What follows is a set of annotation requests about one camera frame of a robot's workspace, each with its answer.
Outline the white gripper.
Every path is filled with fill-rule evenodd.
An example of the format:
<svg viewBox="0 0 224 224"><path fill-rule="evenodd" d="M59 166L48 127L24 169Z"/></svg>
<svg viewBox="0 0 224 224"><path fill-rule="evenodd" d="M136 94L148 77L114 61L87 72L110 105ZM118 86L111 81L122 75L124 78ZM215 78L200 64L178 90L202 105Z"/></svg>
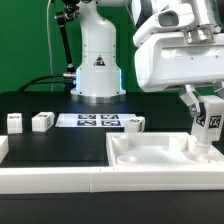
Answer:
<svg viewBox="0 0 224 224"><path fill-rule="evenodd" d="M137 83L145 92L163 91L184 85L179 97L192 117L201 114L193 85L213 83L214 92L224 98L224 34L214 43L187 44L181 32L154 34L136 51Z"/></svg>

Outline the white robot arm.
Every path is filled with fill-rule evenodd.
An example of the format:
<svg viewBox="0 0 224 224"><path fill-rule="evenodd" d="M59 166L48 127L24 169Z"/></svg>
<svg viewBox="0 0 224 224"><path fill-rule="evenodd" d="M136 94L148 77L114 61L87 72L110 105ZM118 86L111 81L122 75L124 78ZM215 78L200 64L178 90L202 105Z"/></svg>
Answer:
<svg viewBox="0 0 224 224"><path fill-rule="evenodd" d="M145 92L180 89L192 115L202 112L197 86L224 81L224 0L63 0L65 18L78 18L82 63L72 94L105 102L125 91L116 67L116 29L99 6L127 6L136 27L135 73Z"/></svg>

